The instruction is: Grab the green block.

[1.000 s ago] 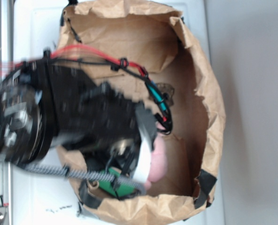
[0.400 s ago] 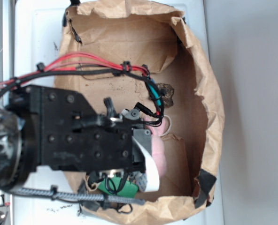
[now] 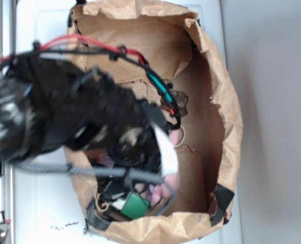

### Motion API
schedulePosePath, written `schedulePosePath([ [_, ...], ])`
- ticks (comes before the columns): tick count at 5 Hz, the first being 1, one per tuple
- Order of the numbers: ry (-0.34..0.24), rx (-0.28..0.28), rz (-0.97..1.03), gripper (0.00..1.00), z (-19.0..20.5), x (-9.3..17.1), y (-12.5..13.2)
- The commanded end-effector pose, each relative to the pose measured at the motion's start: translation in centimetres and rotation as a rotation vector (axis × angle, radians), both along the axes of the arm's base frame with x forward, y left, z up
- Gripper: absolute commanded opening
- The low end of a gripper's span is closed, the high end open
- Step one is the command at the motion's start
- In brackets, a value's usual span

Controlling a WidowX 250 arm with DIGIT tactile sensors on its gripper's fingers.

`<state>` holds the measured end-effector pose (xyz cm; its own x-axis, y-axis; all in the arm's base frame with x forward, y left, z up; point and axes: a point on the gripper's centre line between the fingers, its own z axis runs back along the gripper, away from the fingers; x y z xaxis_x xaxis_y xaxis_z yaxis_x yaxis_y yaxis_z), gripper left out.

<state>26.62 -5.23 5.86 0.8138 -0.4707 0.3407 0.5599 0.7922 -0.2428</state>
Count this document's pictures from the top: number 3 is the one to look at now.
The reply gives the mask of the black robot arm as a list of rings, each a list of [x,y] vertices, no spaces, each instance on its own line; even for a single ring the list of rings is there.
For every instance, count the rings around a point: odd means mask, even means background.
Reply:
[[[123,167],[178,171],[161,109],[99,69],[29,52],[0,64],[0,163],[28,161],[60,147],[105,149]]]

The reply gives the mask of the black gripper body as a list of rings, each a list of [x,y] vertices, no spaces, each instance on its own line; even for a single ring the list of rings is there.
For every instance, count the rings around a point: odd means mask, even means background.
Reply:
[[[65,78],[64,108],[73,115],[64,146],[72,151],[105,149],[122,167],[151,163],[151,171],[158,172],[163,161],[158,137],[173,128],[159,106],[138,99],[99,69],[70,72]]]

